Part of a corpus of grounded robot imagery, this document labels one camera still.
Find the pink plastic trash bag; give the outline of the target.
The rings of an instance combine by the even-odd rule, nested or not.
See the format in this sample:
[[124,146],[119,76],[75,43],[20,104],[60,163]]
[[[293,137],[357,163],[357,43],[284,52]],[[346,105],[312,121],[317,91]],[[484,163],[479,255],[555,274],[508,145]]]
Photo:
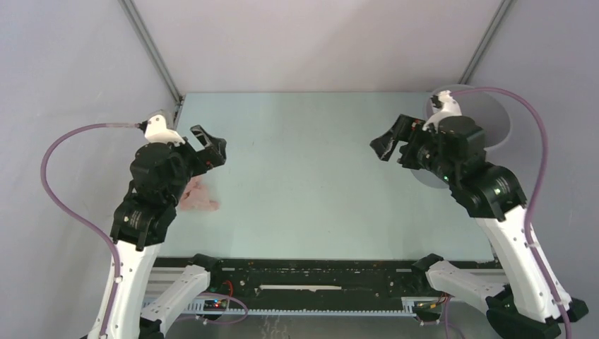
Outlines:
[[179,201],[180,210],[216,211],[220,204],[210,197],[202,176],[192,177]]

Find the grey plastic trash bin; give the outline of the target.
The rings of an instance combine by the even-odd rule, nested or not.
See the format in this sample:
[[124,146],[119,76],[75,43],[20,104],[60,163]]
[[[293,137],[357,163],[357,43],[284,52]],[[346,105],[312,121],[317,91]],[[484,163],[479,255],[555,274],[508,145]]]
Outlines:
[[[471,85],[463,84],[444,85],[433,90],[432,94],[437,94],[445,90],[454,92],[473,88]],[[472,118],[478,126],[484,129],[486,138],[485,150],[487,153],[490,154],[496,151],[506,143],[511,133],[511,120],[505,107],[493,95],[486,92],[462,94],[456,97],[456,101],[460,105],[463,115]],[[424,120],[427,120],[432,116],[432,113],[431,101],[430,99],[426,99],[421,116]],[[425,186],[433,189],[445,189],[448,187],[438,177],[423,169],[411,169],[410,171],[416,180]]]

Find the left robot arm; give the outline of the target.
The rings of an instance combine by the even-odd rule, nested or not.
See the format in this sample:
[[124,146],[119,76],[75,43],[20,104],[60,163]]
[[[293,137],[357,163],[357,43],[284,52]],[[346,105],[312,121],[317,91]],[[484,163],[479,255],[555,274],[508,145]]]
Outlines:
[[143,306],[150,273],[187,184],[225,164],[227,142],[191,127],[202,150],[185,137],[163,129],[136,151],[132,180],[114,212],[109,237],[119,257],[110,268],[98,318],[88,338],[164,338],[187,304],[202,292],[215,294],[223,275],[215,258],[198,254],[184,272],[150,305]]

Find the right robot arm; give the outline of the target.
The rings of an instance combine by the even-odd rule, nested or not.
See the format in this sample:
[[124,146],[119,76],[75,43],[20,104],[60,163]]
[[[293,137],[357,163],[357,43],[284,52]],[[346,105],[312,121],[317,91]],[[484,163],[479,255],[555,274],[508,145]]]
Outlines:
[[588,313],[586,303],[558,289],[535,234],[524,226],[526,196],[509,169],[486,159],[485,132],[470,117],[438,124],[400,115],[370,143],[388,161],[393,151],[411,170],[427,170],[449,186],[451,197],[482,228],[504,270],[504,284],[486,282],[436,254],[412,266],[410,284],[419,295],[434,290],[456,297],[486,316],[502,338],[557,338],[567,322]]

